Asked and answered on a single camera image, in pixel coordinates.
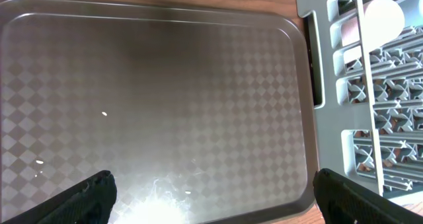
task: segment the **tray rim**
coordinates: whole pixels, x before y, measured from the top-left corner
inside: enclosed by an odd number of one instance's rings
[[[21,17],[32,15],[251,26],[267,29],[277,28],[283,32],[294,48],[307,166],[307,185],[302,195],[294,202],[208,221],[207,223],[267,223],[280,221],[302,215],[315,204],[313,178],[319,170],[319,158],[307,45],[303,33],[290,19],[279,15],[227,9],[206,9],[196,6],[158,7],[95,0],[0,0],[0,38],[4,27],[9,23]]]

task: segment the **brown tray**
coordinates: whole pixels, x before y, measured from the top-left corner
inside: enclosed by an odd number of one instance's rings
[[[100,170],[111,223],[304,212],[318,169],[289,20],[75,0],[0,3],[2,221]]]

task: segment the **diamond pattern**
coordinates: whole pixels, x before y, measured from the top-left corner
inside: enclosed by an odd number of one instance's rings
[[[305,189],[279,30],[44,16],[15,20],[2,43],[2,221],[103,169],[118,186],[111,223],[152,197],[197,223]]]

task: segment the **gray dish rack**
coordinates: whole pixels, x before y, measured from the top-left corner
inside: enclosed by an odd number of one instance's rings
[[[423,28],[367,49],[363,4],[297,0],[307,18],[315,81],[319,168],[330,168],[397,204],[423,200]],[[342,24],[358,17],[361,40],[342,45]],[[362,47],[363,58],[343,53]]]

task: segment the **plastic dish rack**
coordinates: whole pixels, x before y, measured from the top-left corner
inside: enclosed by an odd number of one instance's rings
[[[308,20],[320,168],[403,205],[423,200],[423,30],[405,28],[374,51],[361,35],[370,0],[297,0]],[[340,28],[358,17],[361,40]],[[346,50],[362,58],[345,64]]]

